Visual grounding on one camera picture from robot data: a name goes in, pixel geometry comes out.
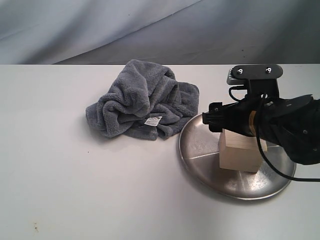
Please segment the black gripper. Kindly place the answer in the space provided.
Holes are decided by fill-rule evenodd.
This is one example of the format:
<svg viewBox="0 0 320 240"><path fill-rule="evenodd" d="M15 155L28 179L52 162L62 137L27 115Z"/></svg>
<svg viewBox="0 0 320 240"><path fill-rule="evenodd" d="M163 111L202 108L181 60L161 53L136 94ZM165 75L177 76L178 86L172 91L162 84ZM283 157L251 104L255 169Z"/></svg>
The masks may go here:
<svg viewBox="0 0 320 240"><path fill-rule="evenodd" d="M223 105L222 102L209 104L208 112L202 113L202 123L208 125L211 132L231 132L254 137L272 137L273 131L265 113L265 104L272 98L251 97L239 102Z"/></svg>

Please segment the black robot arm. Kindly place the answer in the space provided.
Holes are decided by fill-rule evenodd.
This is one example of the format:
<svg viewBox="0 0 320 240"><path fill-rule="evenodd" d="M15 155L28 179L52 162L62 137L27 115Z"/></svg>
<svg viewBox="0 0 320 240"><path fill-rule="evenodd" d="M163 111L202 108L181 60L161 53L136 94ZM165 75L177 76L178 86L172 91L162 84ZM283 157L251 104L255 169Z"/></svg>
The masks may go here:
<svg viewBox="0 0 320 240"><path fill-rule="evenodd" d="M320 101L310 94L291 99L246 97L226 105L212 102L202 122L213 133L259 135L282 147L297 164L320 162Z"/></svg>

